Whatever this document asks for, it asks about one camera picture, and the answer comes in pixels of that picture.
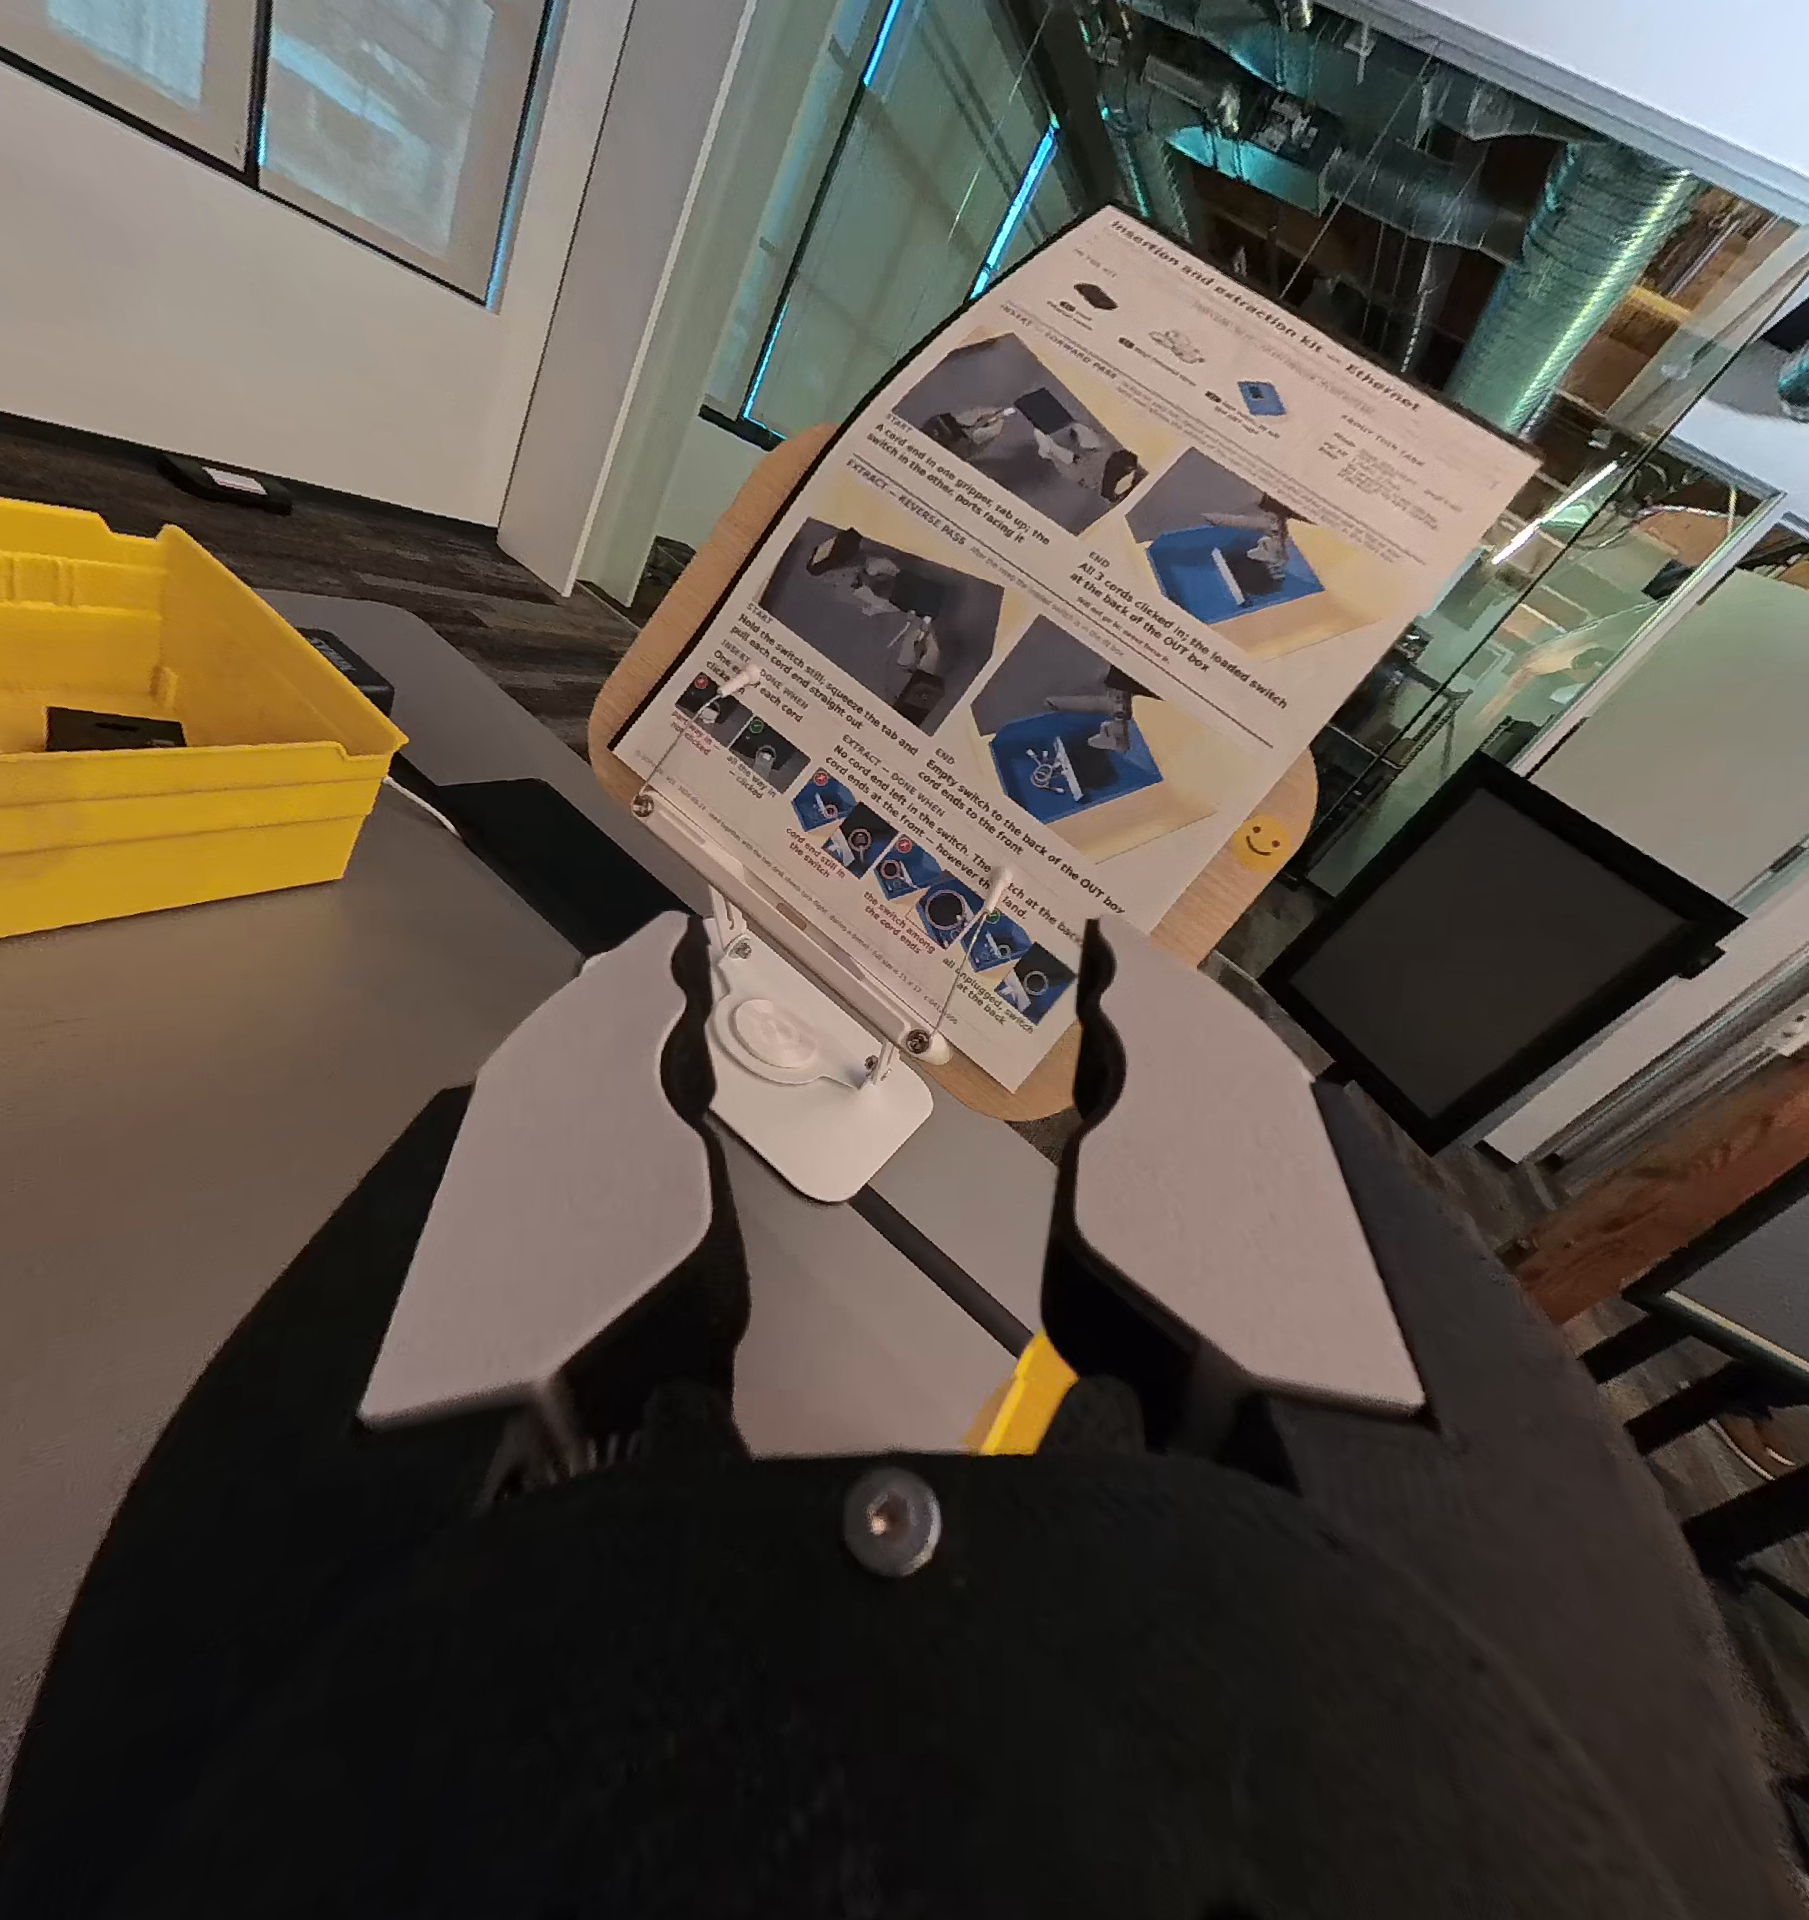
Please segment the printed instruction sheet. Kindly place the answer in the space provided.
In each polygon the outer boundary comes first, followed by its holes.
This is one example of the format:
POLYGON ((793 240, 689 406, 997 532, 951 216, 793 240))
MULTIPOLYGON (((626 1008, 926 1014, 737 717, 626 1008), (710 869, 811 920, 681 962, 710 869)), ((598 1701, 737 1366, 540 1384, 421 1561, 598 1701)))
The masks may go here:
POLYGON ((878 1035, 1038 1117, 1085 925, 1205 956, 1206 880, 1538 470, 1105 206, 796 443, 594 755, 878 1035))

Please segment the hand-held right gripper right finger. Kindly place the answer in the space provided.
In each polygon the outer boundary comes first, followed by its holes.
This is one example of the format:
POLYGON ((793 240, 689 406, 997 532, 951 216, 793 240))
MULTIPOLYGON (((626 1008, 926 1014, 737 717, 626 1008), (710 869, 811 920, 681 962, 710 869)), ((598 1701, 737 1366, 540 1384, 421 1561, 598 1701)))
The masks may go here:
POLYGON ((1085 927, 1082 1124, 1061 1157, 1039 1328, 1118 1384, 1146 1451, 1254 1451, 1276 1405, 1382 1421, 1425 1384, 1315 1077, 1260 1014, 1124 917, 1085 927))

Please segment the white sheet stand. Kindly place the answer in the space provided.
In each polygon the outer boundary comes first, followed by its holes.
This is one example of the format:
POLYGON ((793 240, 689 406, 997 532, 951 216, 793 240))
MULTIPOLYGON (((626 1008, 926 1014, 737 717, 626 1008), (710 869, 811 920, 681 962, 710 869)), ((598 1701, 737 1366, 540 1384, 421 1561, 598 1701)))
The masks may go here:
POLYGON ((690 793, 674 761, 711 747, 737 767, 759 692, 756 662, 698 671, 667 702, 667 735, 641 764, 628 810, 704 881, 710 947, 707 1039, 716 1117, 799 1194, 841 1205, 933 1114, 915 1060, 942 1054, 924 1023, 756 875, 720 832, 716 802, 690 793))

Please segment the silver ventilation duct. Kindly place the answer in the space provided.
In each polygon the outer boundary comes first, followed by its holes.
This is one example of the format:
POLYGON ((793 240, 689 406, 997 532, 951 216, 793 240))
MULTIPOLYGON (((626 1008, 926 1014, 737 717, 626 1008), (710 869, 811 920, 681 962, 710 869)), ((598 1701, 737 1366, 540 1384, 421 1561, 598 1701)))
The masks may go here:
POLYGON ((1522 437, 1613 306, 1683 225, 1699 190, 1699 176, 1653 155, 1605 137, 1571 139, 1444 397, 1522 437))

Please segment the yellow plastic piece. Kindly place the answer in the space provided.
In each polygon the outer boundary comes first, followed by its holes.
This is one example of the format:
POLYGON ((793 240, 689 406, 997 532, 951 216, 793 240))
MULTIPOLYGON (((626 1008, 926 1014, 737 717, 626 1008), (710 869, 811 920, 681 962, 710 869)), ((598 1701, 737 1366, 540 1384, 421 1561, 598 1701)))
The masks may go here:
POLYGON ((1058 1352, 1048 1331, 1038 1328, 1017 1357, 1012 1373, 972 1418, 962 1451, 981 1458, 1033 1454, 1076 1381, 1076 1369, 1058 1352))

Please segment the black flat device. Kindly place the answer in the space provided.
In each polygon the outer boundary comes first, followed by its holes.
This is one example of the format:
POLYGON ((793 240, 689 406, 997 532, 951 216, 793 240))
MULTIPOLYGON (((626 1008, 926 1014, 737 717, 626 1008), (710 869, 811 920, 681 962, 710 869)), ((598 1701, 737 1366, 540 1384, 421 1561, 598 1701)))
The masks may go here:
POLYGON ((385 717, 397 717, 397 689, 380 667, 369 664, 331 628, 297 625, 297 632, 366 702, 373 702, 385 717))

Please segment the black desk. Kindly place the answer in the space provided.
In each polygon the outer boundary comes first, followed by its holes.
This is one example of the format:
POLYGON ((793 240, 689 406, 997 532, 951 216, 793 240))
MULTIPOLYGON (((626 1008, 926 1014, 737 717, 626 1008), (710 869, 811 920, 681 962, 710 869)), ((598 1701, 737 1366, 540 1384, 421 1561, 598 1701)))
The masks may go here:
POLYGON ((1628 1421, 1640 1454, 1736 1409, 1809 1405, 1809 1157, 1623 1287, 1629 1326, 1590 1343, 1590 1381, 1616 1381, 1683 1339, 1723 1357, 1628 1421))

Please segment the rounded wooden board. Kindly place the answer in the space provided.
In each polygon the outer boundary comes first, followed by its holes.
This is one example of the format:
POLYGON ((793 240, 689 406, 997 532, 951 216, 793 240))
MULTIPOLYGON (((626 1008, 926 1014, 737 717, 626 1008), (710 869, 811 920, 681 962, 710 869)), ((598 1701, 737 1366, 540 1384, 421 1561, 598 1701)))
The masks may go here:
MULTIPOLYGON (((698 547, 677 588, 665 594, 647 625, 626 650, 623 662, 597 695, 586 728, 586 756, 598 786, 620 808, 631 808, 641 790, 641 777, 613 755, 611 738, 667 677, 674 659, 693 641, 707 613, 723 600, 731 582, 749 564, 752 547, 781 515, 784 501, 805 482, 807 470, 816 467, 831 437, 833 425, 816 424, 787 437, 781 446, 759 458, 738 494, 723 509, 717 528, 698 547)), ((1295 853, 1303 832, 1315 817, 1316 790, 1319 784, 1315 761, 1303 755, 1276 780, 1264 802, 1251 808, 1251 814, 1266 810, 1291 822, 1295 853)), ((1205 872, 1185 884, 1176 902, 1154 927, 1154 945, 1169 950, 1181 962, 1205 962, 1219 938, 1225 938, 1225 933, 1260 896, 1269 875, 1276 875, 1276 869, 1248 869, 1237 863, 1227 850, 1213 854, 1205 872)), ((918 1068, 918 1074, 984 1117, 1033 1124, 1066 1111, 1076 1081, 1079 1042, 1082 1035, 1072 1024, 1017 1091, 1003 1091, 969 1060, 918 1068)))

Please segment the large window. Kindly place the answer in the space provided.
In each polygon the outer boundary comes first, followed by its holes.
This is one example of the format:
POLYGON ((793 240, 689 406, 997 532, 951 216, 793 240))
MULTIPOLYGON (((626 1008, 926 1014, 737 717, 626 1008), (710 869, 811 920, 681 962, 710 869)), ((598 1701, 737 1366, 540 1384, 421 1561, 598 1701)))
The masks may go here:
POLYGON ((562 3, 0 3, 0 61, 494 304, 562 3))

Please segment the black monitor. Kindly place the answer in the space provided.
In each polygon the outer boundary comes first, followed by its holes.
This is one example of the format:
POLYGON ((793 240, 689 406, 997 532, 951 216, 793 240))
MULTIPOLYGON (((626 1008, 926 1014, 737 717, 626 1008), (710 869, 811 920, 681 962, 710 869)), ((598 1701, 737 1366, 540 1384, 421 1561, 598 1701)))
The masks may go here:
POLYGON ((1260 986, 1440 1153, 1672 978, 1710 969, 1741 925, 1538 780, 1471 755, 1260 986))

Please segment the black box on floor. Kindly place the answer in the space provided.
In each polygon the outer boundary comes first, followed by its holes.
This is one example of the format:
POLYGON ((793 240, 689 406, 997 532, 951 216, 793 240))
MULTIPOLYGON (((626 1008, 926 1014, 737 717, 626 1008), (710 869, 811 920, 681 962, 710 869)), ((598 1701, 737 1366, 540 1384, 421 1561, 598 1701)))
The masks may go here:
POLYGON ((288 486, 275 477, 260 477, 252 470, 237 470, 237 467, 220 467, 173 450, 154 450, 151 458, 154 458, 154 467, 179 492, 188 492, 196 501, 229 503, 237 509, 257 509, 267 515, 296 512, 288 486))

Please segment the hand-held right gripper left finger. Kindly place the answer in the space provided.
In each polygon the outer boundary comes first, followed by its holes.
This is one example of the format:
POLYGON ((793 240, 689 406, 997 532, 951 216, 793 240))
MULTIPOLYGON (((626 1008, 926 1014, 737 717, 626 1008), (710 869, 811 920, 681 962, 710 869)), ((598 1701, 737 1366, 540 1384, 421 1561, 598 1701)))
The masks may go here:
POLYGON ((749 1460, 749 1248, 711 1126, 710 938, 670 908, 480 1068, 357 1418, 531 1415, 549 1460, 749 1460))

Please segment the yellow plastic bin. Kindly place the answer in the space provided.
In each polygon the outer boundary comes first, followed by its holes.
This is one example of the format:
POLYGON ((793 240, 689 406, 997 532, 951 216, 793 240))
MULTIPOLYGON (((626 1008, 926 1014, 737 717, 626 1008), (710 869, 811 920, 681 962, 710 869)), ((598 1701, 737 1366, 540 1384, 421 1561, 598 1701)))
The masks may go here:
POLYGON ((0 938, 333 881, 404 741, 190 532, 0 497, 0 938), (48 755, 48 707, 188 746, 48 755))

